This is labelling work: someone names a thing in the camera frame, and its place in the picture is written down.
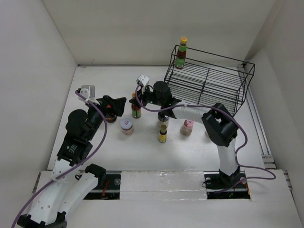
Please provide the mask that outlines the green label sauce bottle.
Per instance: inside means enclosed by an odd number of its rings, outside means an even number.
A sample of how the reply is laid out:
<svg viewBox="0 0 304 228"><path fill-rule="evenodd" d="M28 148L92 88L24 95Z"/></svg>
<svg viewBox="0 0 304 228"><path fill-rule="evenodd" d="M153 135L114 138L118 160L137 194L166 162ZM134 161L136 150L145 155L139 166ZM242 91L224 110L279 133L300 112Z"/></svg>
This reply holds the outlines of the green label sauce bottle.
<svg viewBox="0 0 304 228"><path fill-rule="evenodd" d="M131 110L132 110L132 117L133 118L140 118L142 116L142 112L141 112L141 107L134 104L134 103L131 103Z"/></svg>
<svg viewBox="0 0 304 228"><path fill-rule="evenodd" d="M184 67L186 51L187 51L187 41L188 39L186 37L182 37L180 39L180 45L176 53L176 59L175 59L175 67L177 69L183 69Z"/></svg>

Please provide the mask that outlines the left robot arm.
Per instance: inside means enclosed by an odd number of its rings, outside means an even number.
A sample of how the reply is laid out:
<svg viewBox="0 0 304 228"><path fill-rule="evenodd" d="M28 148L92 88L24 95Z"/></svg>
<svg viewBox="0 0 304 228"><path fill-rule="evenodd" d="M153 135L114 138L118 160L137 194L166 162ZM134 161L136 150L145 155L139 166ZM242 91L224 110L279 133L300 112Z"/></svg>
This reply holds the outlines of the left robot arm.
<svg viewBox="0 0 304 228"><path fill-rule="evenodd" d="M67 220L84 197L94 188L106 182L106 170L90 164L76 180L81 166L96 152L92 151L91 140L107 118L121 117L126 98L113 99L108 95L99 99L75 92L86 103L88 111L74 110L68 116L66 135L57 153L50 181L37 190L33 197L40 196L27 214L18 213L12 226L22 228L65 228Z"/></svg>

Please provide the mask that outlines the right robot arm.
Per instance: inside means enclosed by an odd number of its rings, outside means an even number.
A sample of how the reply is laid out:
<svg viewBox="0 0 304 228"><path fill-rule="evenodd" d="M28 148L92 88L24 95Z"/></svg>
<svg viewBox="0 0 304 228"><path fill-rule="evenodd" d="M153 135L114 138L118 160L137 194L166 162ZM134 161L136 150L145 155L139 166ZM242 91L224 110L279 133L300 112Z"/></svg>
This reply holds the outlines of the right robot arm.
<svg viewBox="0 0 304 228"><path fill-rule="evenodd" d="M236 148L239 123L221 103L213 106L191 105L173 97L165 82L157 81L153 86L137 82L134 95L129 101L132 105L145 109L147 104L160 107L159 113L174 119L189 119L201 123L210 140L216 145L220 167L214 190L227 191L240 183L240 164Z"/></svg>

